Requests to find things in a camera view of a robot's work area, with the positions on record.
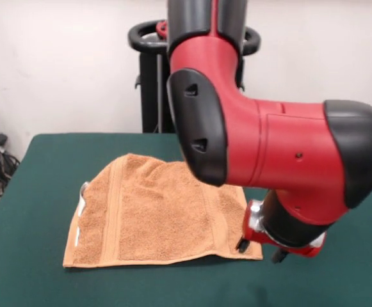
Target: towel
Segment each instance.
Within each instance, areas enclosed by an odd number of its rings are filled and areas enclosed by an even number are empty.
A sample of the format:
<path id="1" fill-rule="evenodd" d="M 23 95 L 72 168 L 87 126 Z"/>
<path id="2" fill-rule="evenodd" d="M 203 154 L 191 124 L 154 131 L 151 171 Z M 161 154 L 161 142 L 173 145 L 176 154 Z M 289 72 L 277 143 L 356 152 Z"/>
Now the towel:
<path id="1" fill-rule="evenodd" d="M 85 207 L 70 224 L 64 267 L 263 257 L 254 242 L 246 253 L 236 251 L 247 207 L 242 188 L 199 182 L 185 162 L 119 157 L 87 185 L 83 198 Z"/>

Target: orange towel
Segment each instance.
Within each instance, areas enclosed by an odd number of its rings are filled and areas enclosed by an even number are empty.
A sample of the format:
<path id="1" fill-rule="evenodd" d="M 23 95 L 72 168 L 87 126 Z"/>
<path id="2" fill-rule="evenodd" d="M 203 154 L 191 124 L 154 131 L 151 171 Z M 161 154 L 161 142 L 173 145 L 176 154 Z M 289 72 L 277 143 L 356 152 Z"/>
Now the orange towel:
<path id="1" fill-rule="evenodd" d="M 87 185 L 83 198 L 85 208 L 80 216 L 76 210 L 70 225 L 64 267 L 263 257 L 256 243 L 243 255 L 235 250 L 247 206 L 242 188 L 203 184 L 184 162 L 125 155 Z"/>

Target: white backdrop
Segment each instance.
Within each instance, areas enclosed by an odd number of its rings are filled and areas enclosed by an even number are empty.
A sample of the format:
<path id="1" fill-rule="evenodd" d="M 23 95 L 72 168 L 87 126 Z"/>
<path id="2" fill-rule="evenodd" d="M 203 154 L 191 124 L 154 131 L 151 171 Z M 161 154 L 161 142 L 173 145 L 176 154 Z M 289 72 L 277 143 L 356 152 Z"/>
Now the white backdrop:
<path id="1" fill-rule="evenodd" d="M 47 132 L 140 132 L 138 54 L 127 31 L 165 0 L 0 0 L 0 132 L 24 155 Z M 372 1 L 252 0 L 263 44 L 247 95 L 372 104 Z"/>

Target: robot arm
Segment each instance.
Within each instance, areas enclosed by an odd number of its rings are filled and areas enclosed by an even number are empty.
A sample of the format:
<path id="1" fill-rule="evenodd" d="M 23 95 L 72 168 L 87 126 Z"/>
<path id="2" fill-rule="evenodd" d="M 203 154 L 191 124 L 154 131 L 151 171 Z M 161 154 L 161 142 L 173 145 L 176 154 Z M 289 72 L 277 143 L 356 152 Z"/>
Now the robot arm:
<path id="1" fill-rule="evenodd" d="M 372 107 L 243 96 L 246 8 L 247 0 L 168 0 L 172 118 L 199 180 L 269 189 L 249 204 L 242 242 L 314 256 L 325 231 L 372 190 Z"/>

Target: green tablecloth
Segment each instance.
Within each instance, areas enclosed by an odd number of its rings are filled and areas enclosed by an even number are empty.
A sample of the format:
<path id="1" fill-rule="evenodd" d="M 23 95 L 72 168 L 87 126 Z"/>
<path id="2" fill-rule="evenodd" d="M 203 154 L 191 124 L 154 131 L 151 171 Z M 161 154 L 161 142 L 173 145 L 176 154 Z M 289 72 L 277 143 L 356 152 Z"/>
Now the green tablecloth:
<path id="1" fill-rule="evenodd" d="M 63 134 L 32 141 L 0 202 L 0 307 L 372 306 L 372 194 L 329 230 L 315 259 L 290 255 L 273 265 L 274 248 L 266 246 L 261 262 L 210 256 L 169 266 L 64 269 L 81 184 L 128 152 L 181 158 L 172 135 Z"/>

